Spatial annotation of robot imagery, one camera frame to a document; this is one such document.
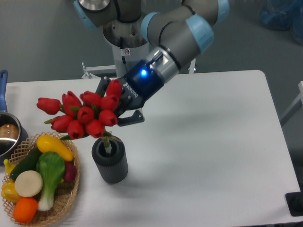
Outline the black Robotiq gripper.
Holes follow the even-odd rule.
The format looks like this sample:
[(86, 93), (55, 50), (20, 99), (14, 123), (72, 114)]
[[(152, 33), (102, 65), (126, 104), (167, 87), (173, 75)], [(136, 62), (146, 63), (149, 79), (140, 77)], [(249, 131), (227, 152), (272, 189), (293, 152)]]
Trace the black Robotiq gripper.
[[(136, 110), (129, 117), (118, 118), (117, 125), (128, 126), (144, 122), (145, 118), (141, 108), (151, 96), (164, 86), (159, 73), (149, 68), (147, 60), (141, 60), (118, 81), (122, 86), (122, 95), (116, 112)], [(101, 77), (95, 93), (103, 97), (110, 82), (109, 77)]]

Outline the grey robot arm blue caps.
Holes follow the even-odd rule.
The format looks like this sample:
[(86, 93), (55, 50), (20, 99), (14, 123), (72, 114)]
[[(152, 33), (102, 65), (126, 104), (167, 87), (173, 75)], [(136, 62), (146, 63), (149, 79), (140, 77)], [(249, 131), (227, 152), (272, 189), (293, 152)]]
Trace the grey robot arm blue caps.
[(119, 126), (144, 121), (144, 103), (213, 42), (213, 25), (229, 15), (227, 0), (184, 0), (164, 14), (144, 14), (139, 0), (76, 0), (89, 29), (101, 27), (122, 86)]

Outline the white metal robot base frame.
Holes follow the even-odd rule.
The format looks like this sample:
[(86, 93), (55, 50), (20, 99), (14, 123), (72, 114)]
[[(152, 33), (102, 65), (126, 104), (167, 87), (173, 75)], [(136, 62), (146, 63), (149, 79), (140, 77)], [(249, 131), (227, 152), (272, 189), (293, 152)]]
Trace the white metal robot base frame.
[(114, 66), (86, 67), (84, 71), (94, 75), (116, 73), (118, 78), (131, 72), (136, 67), (142, 78), (149, 77), (154, 72), (162, 83), (167, 83), (182, 68), (188, 65), (200, 53), (200, 48), (194, 42), (174, 42), (167, 40), (155, 46), (150, 52), (145, 44), (138, 48), (113, 47)]

